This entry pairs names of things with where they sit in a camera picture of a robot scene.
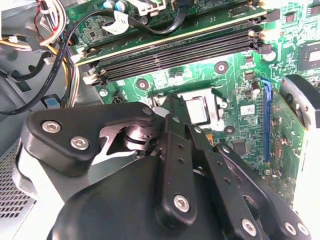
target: mesh vent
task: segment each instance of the mesh vent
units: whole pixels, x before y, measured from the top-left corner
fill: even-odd
[[[0,162],[0,219],[17,218],[30,199],[16,188],[12,180],[12,166],[16,160],[17,149],[18,147],[15,147]]]

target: screw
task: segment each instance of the screw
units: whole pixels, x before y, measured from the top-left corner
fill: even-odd
[[[61,131],[61,125],[56,121],[46,121],[42,124],[42,129],[50,134],[57,134]]]
[[[182,195],[176,195],[173,199],[175,207],[183,212],[187,213],[190,211],[190,203],[188,200]]]
[[[257,236],[257,229],[255,225],[249,221],[248,219],[243,219],[242,220],[242,227],[243,229],[252,237]]]
[[[225,146],[222,147],[223,151],[225,151],[227,154],[230,153],[230,150],[228,148],[226,148]]]
[[[195,127],[194,130],[198,133],[198,134],[201,134],[202,133],[202,130],[199,128],[199,127]]]
[[[308,229],[303,226],[301,223],[298,223],[298,229],[300,230],[300,232],[302,232],[304,235],[309,236],[310,233],[308,231]]]
[[[147,107],[144,107],[143,109],[142,109],[142,111],[145,113],[145,114],[147,114],[147,115],[152,115],[152,111],[149,109],[149,108],[147,108]]]
[[[89,141],[82,136],[76,136],[72,138],[71,146],[76,150],[85,151],[89,148]]]
[[[272,173],[271,170],[265,170],[265,171],[264,171],[264,174],[267,175],[267,176],[270,176],[271,173]]]
[[[173,117],[173,120],[174,120],[176,123],[178,123],[178,124],[180,123],[179,118],[177,118],[177,117],[175,117],[175,116]]]
[[[107,90],[102,89],[99,92],[99,94],[100,94],[101,97],[105,98],[106,96],[108,96],[109,93],[107,92]]]
[[[286,222],[285,223],[285,228],[286,230],[291,233],[293,236],[296,236],[297,235],[297,231],[296,229],[294,228],[294,226],[292,226],[290,223]]]

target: black capacitor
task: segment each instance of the black capacitor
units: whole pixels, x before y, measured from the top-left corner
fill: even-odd
[[[253,95],[259,95],[261,93],[261,89],[257,81],[254,81],[253,83],[251,83],[251,89],[252,89]]]

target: chip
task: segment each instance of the chip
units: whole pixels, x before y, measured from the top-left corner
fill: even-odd
[[[249,81],[253,79],[255,79],[255,74],[253,71],[249,71],[245,73],[245,80]]]
[[[295,12],[290,12],[288,14],[285,15],[285,22],[288,23],[292,23],[296,20],[296,13]]]
[[[246,62],[247,64],[252,63],[253,61],[254,61],[254,57],[253,57],[253,56],[248,56],[248,57],[245,59],[245,62]]]
[[[245,14],[246,12],[249,12],[249,11],[250,11],[250,8],[248,6],[241,6],[241,7],[232,9],[230,11],[230,14],[232,16],[237,16],[237,15]]]
[[[320,42],[304,44],[299,51],[299,71],[320,68]]]
[[[252,95],[252,90],[250,89],[250,90],[247,90],[247,91],[244,91],[244,95],[245,96],[251,96]]]
[[[310,13],[311,16],[315,16],[315,15],[320,14],[320,5],[318,5],[318,6],[312,6],[312,7],[309,9],[309,13]]]
[[[248,154],[247,142],[245,140],[233,141],[232,148],[240,157]]]

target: red wire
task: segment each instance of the red wire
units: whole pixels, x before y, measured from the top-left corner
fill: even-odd
[[[39,34],[41,39],[44,41],[45,38],[40,34],[40,31],[38,28],[38,18],[39,18],[39,14],[40,14],[40,9],[41,9],[41,3],[40,3],[40,1],[38,1],[38,8],[36,10],[36,14],[35,14],[35,18],[34,18],[34,26],[35,26],[35,30],[37,31],[37,33]]]

